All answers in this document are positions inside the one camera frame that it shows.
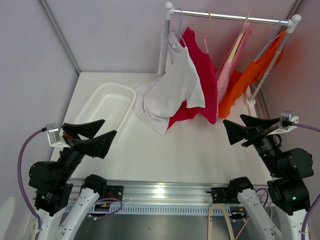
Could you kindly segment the orange t shirt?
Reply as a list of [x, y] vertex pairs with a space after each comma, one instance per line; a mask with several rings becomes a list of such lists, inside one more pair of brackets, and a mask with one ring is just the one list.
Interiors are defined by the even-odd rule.
[[281, 44], [286, 31], [282, 31], [264, 54], [256, 61], [252, 62], [244, 73], [233, 71], [231, 80], [228, 83], [226, 94], [218, 104], [218, 117], [225, 119], [229, 114], [237, 98], [246, 92], [248, 86], [263, 76], [276, 54], [276, 50]]

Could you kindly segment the pink t shirt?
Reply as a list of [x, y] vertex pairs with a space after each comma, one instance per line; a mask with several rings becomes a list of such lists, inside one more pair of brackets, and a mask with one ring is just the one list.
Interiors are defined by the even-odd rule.
[[218, 103], [220, 103], [221, 100], [223, 99], [223, 97], [226, 95], [227, 87], [228, 87], [228, 84], [231, 80], [232, 72], [235, 70], [235, 68], [238, 64], [240, 56], [243, 52], [243, 49], [247, 43], [247, 40], [248, 40], [251, 32], [252, 32], [251, 24], [247, 22], [245, 34], [243, 35], [243, 38], [242, 38], [241, 43], [237, 49], [237, 52], [234, 56], [233, 61], [227, 62], [227, 59], [228, 59], [228, 57], [234, 47], [234, 44], [235, 44], [239, 35], [235, 38], [235, 41], [232, 44], [228, 54], [226, 55], [226, 57], [222, 61], [221, 65], [217, 69], [216, 76], [217, 76], [217, 102]]

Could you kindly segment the crimson red t shirt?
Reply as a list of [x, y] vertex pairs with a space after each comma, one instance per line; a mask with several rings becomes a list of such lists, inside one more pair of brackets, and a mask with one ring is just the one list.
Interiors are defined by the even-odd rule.
[[205, 107], [187, 108], [187, 102], [184, 101], [175, 115], [170, 118], [168, 127], [170, 128], [175, 122], [193, 119], [197, 114], [201, 114], [214, 125], [217, 122], [218, 88], [211, 57], [199, 48], [196, 42], [196, 33], [191, 28], [187, 27], [182, 37], [183, 39], [179, 43], [183, 47], [188, 47], [190, 58], [199, 76]]

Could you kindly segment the white t shirt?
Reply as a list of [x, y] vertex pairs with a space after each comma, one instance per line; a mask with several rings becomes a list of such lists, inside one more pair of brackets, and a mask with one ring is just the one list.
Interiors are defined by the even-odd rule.
[[136, 93], [134, 111], [149, 127], [164, 135], [182, 103], [204, 108], [205, 97], [200, 77], [189, 55], [173, 32], [168, 34], [165, 74], [149, 83], [133, 83]]

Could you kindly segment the beige wooden hanger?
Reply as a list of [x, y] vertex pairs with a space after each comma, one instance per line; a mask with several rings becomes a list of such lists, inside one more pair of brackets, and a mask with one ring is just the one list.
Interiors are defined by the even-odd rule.
[[237, 52], [237, 50], [239, 48], [239, 45], [240, 45], [240, 43], [242, 41], [242, 38], [243, 38], [243, 36], [244, 36], [244, 34], [246, 32], [246, 25], [247, 25], [247, 21], [248, 21], [250, 15], [251, 15], [251, 13], [249, 12], [247, 17], [246, 17], [246, 19], [245, 19], [245, 21], [244, 21], [242, 30], [241, 30], [240, 34], [238, 35], [238, 38], [237, 38], [237, 40], [236, 40], [236, 42], [235, 42], [235, 44], [234, 44], [229, 56], [228, 56], [228, 59], [227, 59], [228, 63], [231, 63], [233, 61], [233, 59], [235, 58], [236, 52]]

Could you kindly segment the pink wire hanger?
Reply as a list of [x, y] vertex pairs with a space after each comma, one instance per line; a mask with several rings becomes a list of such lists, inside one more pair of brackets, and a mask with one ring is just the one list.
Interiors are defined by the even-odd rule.
[[210, 25], [211, 25], [212, 17], [211, 17], [211, 13], [209, 11], [206, 11], [206, 12], [208, 13], [209, 20], [208, 20], [208, 24], [206, 25], [204, 33], [203, 34], [199, 34], [197, 32], [194, 32], [194, 34], [203, 39], [206, 53], [209, 54], [208, 45], [207, 45], [207, 34], [208, 34], [208, 30], [209, 30]]

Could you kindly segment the light blue wire hanger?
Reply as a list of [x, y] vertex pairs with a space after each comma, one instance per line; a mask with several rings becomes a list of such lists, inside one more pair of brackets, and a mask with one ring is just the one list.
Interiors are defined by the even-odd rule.
[[181, 8], [178, 8], [178, 10], [180, 11], [179, 29], [173, 30], [173, 31], [171, 30], [169, 33], [170, 34], [178, 33], [178, 35], [180, 36], [180, 39], [183, 41], [184, 48], [185, 48], [185, 47], [187, 47], [187, 44], [182, 36], [183, 10]]

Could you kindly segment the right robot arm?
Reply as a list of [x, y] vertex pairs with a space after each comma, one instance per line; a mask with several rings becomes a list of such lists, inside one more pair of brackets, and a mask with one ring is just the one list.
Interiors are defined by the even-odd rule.
[[256, 191], [247, 177], [230, 180], [227, 196], [241, 203], [263, 240], [307, 240], [308, 220], [314, 205], [303, 179], [314, 175], [312, 155], [302, 148], [281, 151], [274, 136], [299, 127], [299, 117], [290, 111], [279, 118], [261, 119], [241, 114], [244, 125], [223, 120], [229, 143], [254, 146], [273, 178], [267, 182], [268, 197], [275, 205], [280, 228], [256, 200]]

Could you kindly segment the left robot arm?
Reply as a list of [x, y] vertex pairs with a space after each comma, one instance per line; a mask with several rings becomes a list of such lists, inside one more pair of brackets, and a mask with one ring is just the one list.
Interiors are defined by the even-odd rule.
[[34, 206], [40, 214], [41, 227], [35, 238], [38, 240], [72, 240], [81, 223], [96, 201], [107, 197], [107, 180], [91, 174], [85, 178], [79, 197], [62, 220], [67, 208], [73, 184], [68, 180], [85, 156], [104, 159], [117, 134], [116, 130], [98, 135], [105, 120], [84, 124], [64, 123], [61, 128], [47, 124], [46, 133], [52, 147], [61, 147], [56, 161], [39, 161], [29, 170], [29, 186], [35, 188]]

